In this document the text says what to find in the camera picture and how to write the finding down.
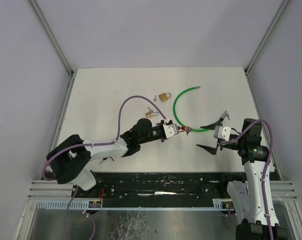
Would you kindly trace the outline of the small brass padlock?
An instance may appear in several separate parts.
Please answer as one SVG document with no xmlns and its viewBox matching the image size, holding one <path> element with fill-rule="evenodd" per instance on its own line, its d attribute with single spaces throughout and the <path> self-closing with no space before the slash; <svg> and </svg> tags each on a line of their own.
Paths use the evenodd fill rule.
<svg viewBox="0 0 302 240">
<path fill-rule="evenodd" d="M 146 115 L 146 118 L 151 118 L 151 117 L 158 116 L 158 115 L 159 115 L 159 112 L 157 112 L 157 111 L 156 111 L 156 112 L 155 112 L 155 111 L 154 111 L 154 112 L 153 112 L 153 111 L 152 111 L 152 112 L 149 111 L 149 112 L 147 112 L 145 115 Z"/>
</svg>

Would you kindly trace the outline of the keys of red lock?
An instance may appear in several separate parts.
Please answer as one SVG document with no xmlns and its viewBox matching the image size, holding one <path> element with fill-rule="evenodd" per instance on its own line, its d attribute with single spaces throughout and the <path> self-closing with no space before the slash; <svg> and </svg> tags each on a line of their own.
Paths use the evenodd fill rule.
<svg viewBox="0 0 302 240">
<path fill-rule="evenodd" d="M 185 126 L 185 131 L 186 131 L 186 135 L 188 135 L 192 131 L 192 128 Z"/>
</svg>

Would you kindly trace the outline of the red cable lock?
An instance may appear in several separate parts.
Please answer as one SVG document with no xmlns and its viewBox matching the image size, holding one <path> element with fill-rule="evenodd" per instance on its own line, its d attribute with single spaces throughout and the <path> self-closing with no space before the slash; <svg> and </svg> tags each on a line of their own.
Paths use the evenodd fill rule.
<svg viewBox="0 0 302 240">
<path fill-rule="evenodd" d="M 186 126 L 181 126 L 181 127 L 179 127 L 178 126 L 178 132 L 186 132 L 187 131 L 187 127 Z"/>
</svg>

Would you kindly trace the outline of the large brass padlock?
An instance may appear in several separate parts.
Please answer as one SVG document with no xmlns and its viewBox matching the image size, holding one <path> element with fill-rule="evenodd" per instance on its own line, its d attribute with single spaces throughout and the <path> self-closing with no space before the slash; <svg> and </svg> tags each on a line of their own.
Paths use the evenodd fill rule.
<svg viewBox="0 0 302 240">
<path fill-rule="evenodd" d="M 167 100 L 169 100 L 170 98 L 171 98 L 171 93 L 161 93 L 158 97 L 159 97 L 159 99 L 162 101 L 162 102 L 164 102 L 164 101 L 167 101 Z"/>
</svg>

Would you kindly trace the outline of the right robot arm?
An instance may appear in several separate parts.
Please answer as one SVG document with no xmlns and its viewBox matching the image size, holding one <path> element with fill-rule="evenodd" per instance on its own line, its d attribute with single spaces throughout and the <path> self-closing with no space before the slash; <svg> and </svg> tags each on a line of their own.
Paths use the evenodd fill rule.
<svg viewBox="0 0 302 240">
<path fill-rule="evenodd" d="M 261 145 L 264 119 L 246 118 L 241 132 L 232 134 L 231 127 L 222 125 L 224 118 L 204 127 L 214 131 L 216 147 L 201 145 L 212 155 L 218 150 L 237 151 L 246 177 L 227 173 L 226 191 L 237 214 L 235 237 L 238 240 L 286 240 L 288 231 L 280 227 L 274 211 L 270 187 L 270 158 L 273 144 Z"/>
</svg>

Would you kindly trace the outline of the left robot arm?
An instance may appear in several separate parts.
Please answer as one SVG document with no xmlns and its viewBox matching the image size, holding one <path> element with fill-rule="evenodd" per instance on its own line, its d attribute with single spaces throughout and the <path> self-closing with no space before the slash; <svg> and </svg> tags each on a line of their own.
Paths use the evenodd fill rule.
<svg viewBox="0 0 302 240">
<path fill-rule="evenodd" d="M 86 169 L 88 163 L 99 159 L 128 157 L 140 151 L 144 143 L 164 141 L 168 139 L 166 130 L 170 123 L 165 119 L 153 126 L 149 119 L 143 118 L 111 142 L 96 143 L 85 141 L 78 134 L 72 135 L 48 153 L 47 163 L 58 184 L 72 183 L 88 191 L 97 185 L 92 170 Z"/>
</svg>

